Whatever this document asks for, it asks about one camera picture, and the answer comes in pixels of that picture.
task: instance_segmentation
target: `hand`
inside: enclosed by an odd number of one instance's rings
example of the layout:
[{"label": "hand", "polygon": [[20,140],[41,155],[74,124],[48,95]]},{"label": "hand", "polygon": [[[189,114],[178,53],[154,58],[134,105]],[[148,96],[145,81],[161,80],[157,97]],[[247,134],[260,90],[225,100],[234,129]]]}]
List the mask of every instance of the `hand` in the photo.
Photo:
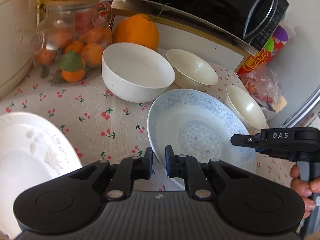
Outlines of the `hand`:
[{"label": "hand", "polygon": [[308,198],[312,193],[320,193],[320,178],[313,180],[312,182],[304,182],[299,179],[299,168],[294,165],[291,168],[290,176],[293,178],[290,187],[297,192],[303,199],[306,211],[304,212],[303,218],[310,216],[310,211],[314,210],[316,204],[312,199]]}]

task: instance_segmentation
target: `microwave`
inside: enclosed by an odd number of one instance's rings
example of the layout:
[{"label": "microwave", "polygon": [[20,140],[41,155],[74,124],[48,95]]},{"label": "microwave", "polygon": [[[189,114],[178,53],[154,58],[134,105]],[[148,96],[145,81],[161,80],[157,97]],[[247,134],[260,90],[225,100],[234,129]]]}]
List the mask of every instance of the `microwave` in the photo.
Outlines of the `microwave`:
[{"label": "microwave", "polygon": [[250,52],[263,49],[289,6],[287,0],[143,1],[223,31]]}]

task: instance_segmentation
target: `jar of oranges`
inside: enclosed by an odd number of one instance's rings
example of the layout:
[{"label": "jar of oranges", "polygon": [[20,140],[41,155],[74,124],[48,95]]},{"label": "jar of oranges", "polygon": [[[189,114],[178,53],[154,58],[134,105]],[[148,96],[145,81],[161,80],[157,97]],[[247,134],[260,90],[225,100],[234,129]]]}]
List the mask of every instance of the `jar of oranges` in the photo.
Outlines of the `jar of oranges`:
[{"label": "jar of oranges", "polygon": [[101,71],[110,45],[109,23],[98,14],[100,0],[49,0],[46,16],[30,36],[16,34],[14,44],[33,52],[40,77],[52,85],[83,82]]}]

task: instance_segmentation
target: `tablecloth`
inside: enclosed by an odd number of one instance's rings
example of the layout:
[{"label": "tablecloth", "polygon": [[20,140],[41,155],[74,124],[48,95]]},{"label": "tablecloth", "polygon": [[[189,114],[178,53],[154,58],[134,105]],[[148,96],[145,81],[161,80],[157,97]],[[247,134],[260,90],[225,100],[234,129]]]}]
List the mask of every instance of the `tablecloth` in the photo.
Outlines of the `tablecloth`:
[{"label": "tablecloth", "polygon": [[[244,89],[233,71],[226,68],[215,71],[218,84],[205,87],[203,92],[223,102],[228,85]],[[142,156],[150,147],[147,116],[151,104],[117,98],[105,86],[101,74],[78,85],[54,87],[40,79],[39,70],[32,69],[21,84],[1,99],[0,114],[25,111],[46,118],[65,134],[85,166],[100,159],[114,164],[129,156]],[[258,153],[256,158],[258,175],[290,185],[288,162]],[[151,179],[136,181],[134,189],[182,190],[166,177],[155,157]]]}]

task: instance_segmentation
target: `blue and white porcelain plate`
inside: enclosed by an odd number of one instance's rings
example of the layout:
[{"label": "blue and white porcelain plate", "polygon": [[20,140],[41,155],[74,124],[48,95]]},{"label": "blue and white porcelain plate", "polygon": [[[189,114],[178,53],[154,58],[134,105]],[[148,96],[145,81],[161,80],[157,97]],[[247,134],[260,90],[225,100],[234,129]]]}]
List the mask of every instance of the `blue and white porcelain plate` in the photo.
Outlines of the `blue and white porcelain plate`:
[{"label": "blue and white porcelain plate", "polygon": [[[253,148],[233,146],[234,134],[249,134],[240,119],[219,100],[191,89],[176,89],[160,95],[148,114],[148,136],[153,152],[165,170],[165,147],[175,155],[194,156],[208,163],[217,158],[255,173]],[[182,179],[174,179],[184,187]]]}]

